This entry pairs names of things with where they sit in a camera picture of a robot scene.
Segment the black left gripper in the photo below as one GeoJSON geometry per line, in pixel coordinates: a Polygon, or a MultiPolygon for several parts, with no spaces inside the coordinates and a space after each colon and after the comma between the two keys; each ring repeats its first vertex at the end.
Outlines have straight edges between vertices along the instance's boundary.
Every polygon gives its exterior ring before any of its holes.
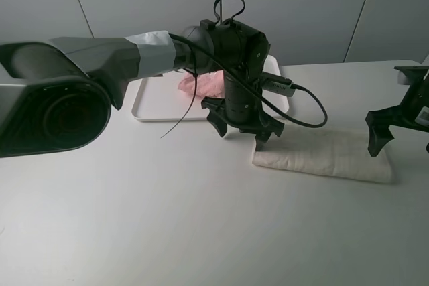
{"type": "Polygon", "coordinates": [[[225,97],[205,97],[202,109],[208,109],[207,121],[220,137],[227,133],[228,126],[242,133],[255,134],[255,150],[262,151],[272,134],[280,137],[284,124],[267,114],[261,100],[249,93],[236,80],[224,73],[225,97]]]}

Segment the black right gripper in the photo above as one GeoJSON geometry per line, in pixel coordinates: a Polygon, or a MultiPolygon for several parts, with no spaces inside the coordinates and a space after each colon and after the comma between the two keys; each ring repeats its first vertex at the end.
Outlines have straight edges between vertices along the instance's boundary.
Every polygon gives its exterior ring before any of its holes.
{"type": "Polygon", "coordinates": [[[378,111],[369,111],[365,121],[369,128],[368,152],[377,157],[394,136],[391,125],[428,132],[428,121],[421,114],[428,113],[428,78],[411,85],[397,106],[378,111]]]}

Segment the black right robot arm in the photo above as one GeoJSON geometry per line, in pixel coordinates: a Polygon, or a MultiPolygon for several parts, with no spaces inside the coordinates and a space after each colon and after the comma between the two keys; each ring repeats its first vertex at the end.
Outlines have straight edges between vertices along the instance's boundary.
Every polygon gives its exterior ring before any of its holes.
{"type": "Polygon", "coordinates": [[[396,66],[397,81],[408,87],[402,101],[378,111],[369,111],[365,118],[369,128],[368,152],[377,157],[394,139],[390,126],[428,132],[428,67],[396,66]]]}

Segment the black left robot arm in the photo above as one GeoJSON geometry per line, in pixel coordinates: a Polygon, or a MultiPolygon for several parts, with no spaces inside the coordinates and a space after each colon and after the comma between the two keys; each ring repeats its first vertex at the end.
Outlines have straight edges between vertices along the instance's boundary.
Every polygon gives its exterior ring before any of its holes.
{"type": "Polygon", "coordinates": [[[123,106],[129,83],[183,69],[224,71],[223,98],[204,98],[208,121],[255,135],[258,146],[284,126],[263,109],[266,36],[231,19],[203,20],[183,36],[167,32],[138,38],[55,38],[49,43],[1,44],[1,156],[81,148],[94,141],[123,106]]]}

